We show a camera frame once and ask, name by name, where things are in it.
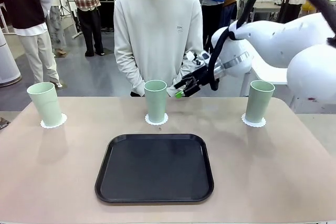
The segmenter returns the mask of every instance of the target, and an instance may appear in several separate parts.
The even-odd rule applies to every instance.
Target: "green cup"
[[[164,120],[167,100],[167,83],[152,80],[145,83],[145,97],[148,107],[148,117],[152,123]]]
[[[267,81],[253,81],[250,84],[245,119],[251,123],[260,123],[275,87]]]
[[[27,89],[27,93],[46,126],[60,124],[62,113],[54,84],[50,82],[35,84]]]

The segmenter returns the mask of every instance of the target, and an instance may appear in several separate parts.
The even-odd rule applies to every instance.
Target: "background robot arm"
[[[282,67],[288,66],[288,86],[296,97],[336,99],[336,88],[331,88],[336,87],[333,7],[326,0],[309,0],[322,14],[287,24],[267,21],[244,24],[255,1],[248,0],[241,19],[213,36],[215,49],[208,57],[208,64],[197,75],[189,74],[188,83],[182,80],[188,91],[183,94],[190,96],[199,90],[199,85],[208,83],[217,90],[219,78],[250,71],[253,55],[246,47],[246,43],[250,43],[266,62],[272,64],[271,61],[277,58],[277,61],[281,59]]]

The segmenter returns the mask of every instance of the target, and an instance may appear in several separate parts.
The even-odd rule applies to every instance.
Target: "cup rim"
[[[32,89],[33,87],[35,87],[35,86],[38,86],[38,85],[41,85],[41,84],[51,84],[52,86],[50,86],[50,89],[48,89],[47,91],[44,91],[44,92],[41,92],[41,93],[32,93],[31,91],[30,91],[30,89]],[[28,94],[32,94],[32,95],[36,95],[36,94],[44,94],[44,93],[47,93],[47,92],[50,92],[52,89],[54,89],[55,88],[55,85],[53,84],[53,83],[51,83],[51,82],[39,82],[39,83],[36,83],[36,84],[33,84],[33,85],[31,85],[30,87],[28,87],[28,89],[27,89],[27,93]]]
[[[273,86],[273,88],[272,88],[272,90],[267,90],[267,91],[266,91],[266,90],[257,89],[257,88],[255,88],[255,87],[252,86],[252,84],[253,84],[254,82],[266,82],[266,83],[268,83],[268,84],[271,84],[271,85]],[[260,91],[260,92],[265,92],[265,93],[273,92],[273,91],[275,90],[275,86],[274,86],[272,83],[270,83],[270,82],[268,82],[268,81],[262,81],[262,80],[255,80],[255,81],[252,81],[252,82],[250,83],[250,87],[251,87],[251,88],[254,88],[255,90],[258,90],[258,91]]]
[[[165,87],[163,89],[160,89],[160,90],[150,90],[150,89],[147,89],[146,88],[146,84],[151,82],[151,81],[159,81],[159,82],[163,82],[165,84]],[[160,92],[160,91],[163,91],[167,88],[167,83],[165,83],[164,81],[161,81],[161,80],[150,80],[150,81],[147,81],[145,82],[144,86],[143,86],[147,91],[150,91],[150,92]]]

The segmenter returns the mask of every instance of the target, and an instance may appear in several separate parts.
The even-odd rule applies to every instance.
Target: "sweatshirt logo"
[[[177,32],[180,34],[183,32],[182,26],[177,26]]]

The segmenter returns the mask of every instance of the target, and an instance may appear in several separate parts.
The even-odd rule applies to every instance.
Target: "white pants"
[[[43,82],[43,65],[47,69],[50,81],[59,82],[57,66],[52,53],[48,31],[36,36],[18,36],[34,74],[34,82]]]

